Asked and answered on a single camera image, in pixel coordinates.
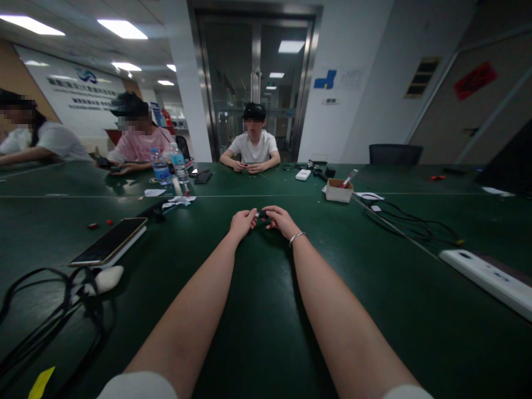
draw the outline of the yellow sticky note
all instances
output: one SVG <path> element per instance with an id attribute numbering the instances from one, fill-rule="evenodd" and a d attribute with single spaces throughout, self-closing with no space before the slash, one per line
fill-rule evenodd
<path id="1" fill-rule="evenodd" d="M 46 384 L 48 383 L 48 380 L 52 376 L 54 370 L 55 366 L 39 374 L 32 390 L 29 392 L 28 399 L 41 399 L 43 397 L 44 388 L 46 388 Z"/>

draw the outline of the person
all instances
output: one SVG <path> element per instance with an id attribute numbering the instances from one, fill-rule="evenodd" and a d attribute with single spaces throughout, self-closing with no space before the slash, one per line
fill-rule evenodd
<path id="1" fill-rule="evenodd" d="M 288 212 L 267 206 L 293 248 L 301 298 L 340 398 L 427 399 L 364 307 L 321 257 Z M 98 399 L 188 399 L 222 316 L 240 241 L 256 227 L 256 209 L 237 212 L 229 232 L 183 287 L 124 374 Z"/>
<path id="2" fill-rule="evenodd" d="M 121 172 L 111 173 L 122 176 L 151 169 L 151 151 L 157 148 L 160 154 L 171 150 L 175 142 L 170 132 L 158 127 L 151 120 L 148 104 L 135 93 L 126 91 L 111 102 L 110 110 L 119 118 L 122 137 L 107 159 L 113 165 L 120 165 Z"/>
<path id="3" fill-rule="evenodd" d="M 242 118 L 247 131 L 233 140 L 220 157 L 220 162 L 230 166 L 235 172 L 245 169 L 253 175 L 280 164 L 281 156 L 275 137 L 263 129 L 266 123 L 264 107 L 261 104 L 249 103 L 244 108 Z M 236 154 L 242 154 L 242 162 L 231 159 Z"/>
<path id="4" fill-rule="evenodd" d="M 0 89 L 0 114 L 17 126 L 0 145 L 0 166 L 91 160 L 76 135 L 63 125 L 47 121 L 35 101 Z"/>

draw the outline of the water bottle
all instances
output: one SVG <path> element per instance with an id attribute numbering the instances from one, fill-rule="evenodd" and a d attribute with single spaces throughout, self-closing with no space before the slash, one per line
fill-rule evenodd
<path id="1" fill-rule="evenodd" d="M 159 154 L 157 148 L 150 149 L 151 151 L 151 166 L 154 168 L 155 177 L 159 184 L 165 186 L 172 184 L 172 175 L 168 169 L 165 159 Z"/>
<path id="2" fill-rule="evenodd" d="M 176 170 L 177 181 L 181 184 L 187 184 L 188 173 L 185 169 L 185 157 L 183 157 L 183 153 L 177 147 L 177 143 L 170 143 L 170 147 L 172 147 L 170 160 L 172 161 L 173 168 Z"/>

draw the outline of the cardboard box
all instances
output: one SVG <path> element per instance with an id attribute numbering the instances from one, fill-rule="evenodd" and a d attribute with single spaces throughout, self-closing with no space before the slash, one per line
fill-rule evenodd
<path id="1" fill-rule="evenodd" d="M 327 180 L 327 191 L 325 192 L 325 197 L 329 201 L 339 201 L 348 203 L 351 201 L 353 193 L 353 185 L 351 182 L 347 183 L 345 188 L 340 188 L 344 183 L 344 180 L 341 179 L 329 179 Z"/>

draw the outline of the silver bracelet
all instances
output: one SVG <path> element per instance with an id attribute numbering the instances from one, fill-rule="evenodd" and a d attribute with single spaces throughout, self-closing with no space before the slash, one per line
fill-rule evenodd
<path id="1" fill-rule="evenodd" d="M 302 236 L 302 235 L 306 236 L 306 233 L 299 232 L 295 236 L 293 236 L 292 239 L 290 240 L 290 242 L 288 243 L 288 247 L 291 248 L 292 247 L 292 241 L 295 240 L 296 238 L 298 238 L 299 236 Z"/>

